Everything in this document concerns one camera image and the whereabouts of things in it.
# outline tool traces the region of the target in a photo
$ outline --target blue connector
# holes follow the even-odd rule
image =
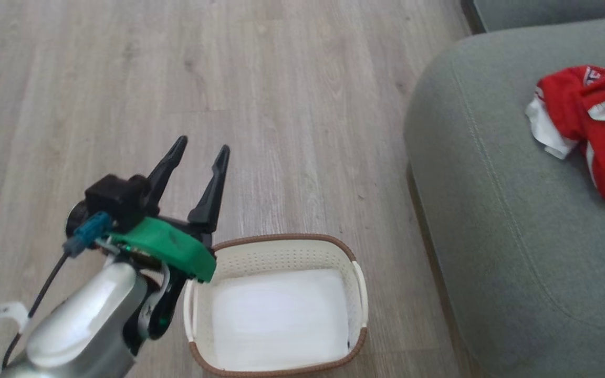
[[[110,232],[112,223],[111,217],[103,211],[88,218],[84,224],[74,231],[74,236],[62,244],[65,254],[76,258],[96,239]]]

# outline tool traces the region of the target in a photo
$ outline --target sofa cushion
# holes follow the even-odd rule
[[[501,376],[605,376],[605,201],[531,136],[541,77],[605,67],[605,20],[474,36],[425,70],[405,141],[461,335]]]
[[[605,0],[462,0],[471,2],[486,31],[562,24],[605,17]]]

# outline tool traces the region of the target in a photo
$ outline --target black cable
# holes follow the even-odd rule
[[[50,284],[55,279],[55,276],[60,271],[60,268],[62,268],[62,265],[64,265],[65,261],[67,261],[67,258],[69,258],[69,254],[66,254],[66,253],[62,254],[62,257],[60,257],[60,261],[57,261],[57,264],[55,264],[55,268],[53,268],[53,270],[52,270],[52,272],[50,272],[50,275],[48,276],[48,278],[46,278],[46,283],[44,283],[43,287],[41,287],[41,291],[39,291],[39,294],[36,295],[36,300],[34,301],[32,308],[29,309],[29,313],[27,313],[27,319],[31,319],[32,316],[34,316],[34,313],[36,312],[36,309],[39,308],[39,305],[41,304],[41,300],[44,298],[46,291],[48,291]],[[8,349],[4,353],[4,358],[2,360],[2,370],[6,369],[6,367],[8,366],[8,361],[11,358],[13,349],[15,349],[15,345],[20,340],[20,337],[22,337],[22,333],[20,333],[20,332],[17,333],[17,335],[15,335],[15,337],[11,340],[11,343],[10,343]]]

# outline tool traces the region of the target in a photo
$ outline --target sofa seam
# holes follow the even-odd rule
[[[531,273],[531,279],[533,279],[534,282],[538,285],[540,291],[542,292],[543,295],[545,295],[545,297],[548,299],[548,301],[550,301],[550,303],[552,303],[552,305],[555,306],[555,309],[557,309],[560,313],[564,314],[564,316],[566,316],[566,318],[568,318],[569,320],[573,320],[577,323],[581,323],[583,325],[591,326],[594,328],[605,328],[605,325],[589,323],[587,321],[576,318],[576,316],[574,316],[564,306],[564,304],[561,304],[561,303],[559,303],[559,301],[557,301],[557,299],[552,295],[552,293],[548,289],[547,285],[545,285],[545,283],[541,279],[540,275],[538,274],[538,272],[534,266],[535,264],[533,263],[533,259],[531,258],[531,255],[528,251],[528,247],[526,246],[526,243],[524,242],[524,237],[521,234],[521,230],[519,230],[519,224],[518,224],[517,220],[515,219],[514,214],[512,213],[512,209],[510,208],[509,203],[507,202],[506,194],[504,193],[504,189],[498,179],[498,175],[494,168],[494,164],[492,163],[492,158],[489,157],[489,153],[487,153],[487,148],[485,146],[485,143],[482,140],[482,136],[480,136],[479,128],[477,127],[477,121],[475,120],[475,117],[473,117],[473,113],[471,111],[471,106],[469,105],[468,98],[467,98],[466,94],[464,93],[463,86],[461,85],[461,79],[458,76],[458,72],[456,70],[456,67],[454,66],[453,60],[450,62],[450,65],[451,65],[451,69],[452,69],[452,74],[454,76],[455,84],[459,90],[459,93],[461,94],[461,98],[464,101],[464,117],[466,118],[466,121],[470,121],[468,123],[468,131],[470,132],[471,136],[473,137],[473,141],[475,142],[477,151],[480,154],[483,165],[485,166],[485,171],[487,172],[487,175],[489,176],[489,180],[492,182],[492,188],[494,189],[494,194],[497,197],[497,199],[499,200],[499,206],[501,207],[501,211],[503,213],[504,218],[507,220],[508,229],[510,230],[511,237],[512,237],[513,241],[515,242],[516,246],[518,247],[519,253],[523,256],[523,259],[526,261],[528,269]]]

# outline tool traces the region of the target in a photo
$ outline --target basket handle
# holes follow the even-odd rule
[[[183,291],[183,327],[185,328],[185,337],[188,338],[188,342],[195,340],[195,328],[193,325],[196,318],[195,311],[197,311],[197,306],[195,306],[197,295],[192,295],[194,289],[195,281],[188,280]]]
[[[366,279],[363,277],[363,270],[356,261],[352,261],[353,268],[356,270],[356,277],[358,277],[358,290],[361,294],[361,307],[363,308],[363,325],[365,328],[368,326],[368,290],[366,288]]]

